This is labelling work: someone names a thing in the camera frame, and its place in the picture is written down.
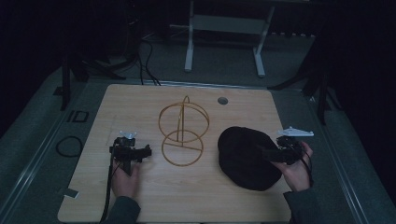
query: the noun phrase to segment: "wooden table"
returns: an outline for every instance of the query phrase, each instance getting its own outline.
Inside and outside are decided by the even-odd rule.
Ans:
[[[210,125],[202,137],[205,149],[200,160],[179,167],[162,154],[164,136],[158,119],[165,107],[182,102],[186,95],[207,112]],[[220,97],[226,97],[228,104],[219,104]],[[162,125],[175,130],[177,112],[168,112]],[[193,112],[186,110],[185,114],[186,128],[200,132],[206,126]],[[260,130],[273,140],[283,129],[269,91],[110,85],[69,185],[79,195],[76,199],[64,197],[58,218],[62,222],[100,219],[105,206],[108,148],[120,131],[125,131],[137,132],[136,147],[150,144],[152,148],[152,156],[141,166],[136,197],[142,207],[139,222],[288,221],[290,210],[282,193],[290,189],[283,177],[267,191],[253,191],[237,187],[220,170],[219,135],[231,126]]]

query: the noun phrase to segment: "small round object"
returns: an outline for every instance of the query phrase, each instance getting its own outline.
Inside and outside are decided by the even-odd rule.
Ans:
[[[219,97],[218,102],[221,105],[227,105],[228,104],[228,99],[225,98],[225,97]]]

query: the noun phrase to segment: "black fabric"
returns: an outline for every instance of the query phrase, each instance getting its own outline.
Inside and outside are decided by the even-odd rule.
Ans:
[[[326,224],[312,188],[283,194],[291,210],[290,224]]]
[[[102,224],[135,224],[140,214],[139,204],[132,198],[120,196]]]
[[[219,166],[239,187],[264,191],[282,176],[269,161],[262,158],[257,145],[276,148],[263,132],[243,127],[230,127],[219,137]]]

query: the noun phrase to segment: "wire frame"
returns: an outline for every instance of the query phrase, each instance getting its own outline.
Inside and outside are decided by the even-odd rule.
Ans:
[[[171,107],[180,107],[180,110],[178,113],[178,120],[177,120],[177,129],[170,133],[166,133],[163,130],[163,127],[161,125],[161,118],[163,117],[163,113]],[[187,130],[185,128],[185,116],[184,116],[185,114],[184,113],[186,111],[185,110],[186,107],[197,111],[199,114],[201,114],[205,118],[206,126],[202,133],[196,133],[192,130]],[[169,105],[166,108],[164,108],[161,111],[159,119],[158,119],[158,127],[159,127],[161,133],[165,136],[165,138],[163,139],[163,144],[162,144],[162,153],[163,153],[163,156],[165,157],[165,159],[169,163],[171,163],[175,166],[188,166],[188,165],[192,165],[192,164],[196,163],[201,158],[201,156],[204,152],[204,142],[202,141],[201,138],[202,138],[202,136],[204,136],[204,134],[206,134],[207,130],[209,129],[209,123],[210,123],[210,121],[209,121],[209,116],[208,116],[207,112],[198,104],[190,102],[189,96],[185,96],[183,99],[183,102],[181,102],[181,103],[175,103],[175,104]],[[186,139],[185,133],[190,133],[194,137],[192,139]],[[190,143],[190,142],[194,142],[194,141],[199,141],[201,146],[200,147],[189,147],[186,145],[186,143]],[[187,150],[198,150],[198,151],[200,151],[200,153],[199,153],[198,157],[191,162],[187,162],[187,163],[174,162],[166,156],[166,153],[164,150],[164,147],[166,145],[171,146],[171,147],[181,147],[181,148],[185,148]]]

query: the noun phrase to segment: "person's hand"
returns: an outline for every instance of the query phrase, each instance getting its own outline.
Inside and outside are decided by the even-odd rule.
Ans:
[[[136,195],[139,183],[139,170],[140,163],[137,163],[131,167],[131,176],[129,176],[113,161],[111,188],[116,197],[126,196],[133,198]]]
[[[312,156],[313,151],[307,143],[301,142],[301,144],[306,152],[303,160],[309,165],[309,158]],[[286,183],[288,183],[292,191],[301,191],[310,188],[309,174],[302,161],[297,161],[292,165],[287,165],[283,162],[272,162],[272,164],[285,176]]]

